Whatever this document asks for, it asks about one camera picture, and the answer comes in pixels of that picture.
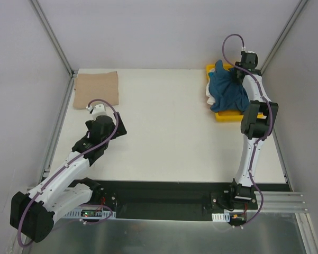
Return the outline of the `dark blue t-shirt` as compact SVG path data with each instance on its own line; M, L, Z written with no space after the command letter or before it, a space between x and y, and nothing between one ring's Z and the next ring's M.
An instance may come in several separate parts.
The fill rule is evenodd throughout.
M224 69L223 61L215 63L215 70L210 75L208 91L215 102L211 111L218 113L227 110L244 112L249 105L246 90L240 83L234 81L234 68Z

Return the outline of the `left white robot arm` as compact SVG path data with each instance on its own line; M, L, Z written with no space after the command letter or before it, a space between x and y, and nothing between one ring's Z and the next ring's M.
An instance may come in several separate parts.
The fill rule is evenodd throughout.
M17 192L11 199L10 225L17 229L17 241L22 248L25 235L31 242L40 242L53 230L56 222L78 206L98 206L110 210L102 186L84 178L68 190L67 187L87 171L108 148L109 142L127 131L120 114L103 99L94 99L86 107L92 120L86 121L86 134L78 140L61 166L27 193Z

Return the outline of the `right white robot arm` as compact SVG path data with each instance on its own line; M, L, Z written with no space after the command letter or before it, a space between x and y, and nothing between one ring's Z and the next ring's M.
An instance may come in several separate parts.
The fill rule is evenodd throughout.
M278 112L278 104L272 102L266 94L257 64L256 53L242 50L241 60L234 66L235 77L249 99L240 125L243 134L242 156L228 195L228 204L236 209L256 199L255 172L258 157L262 145L273 130Z

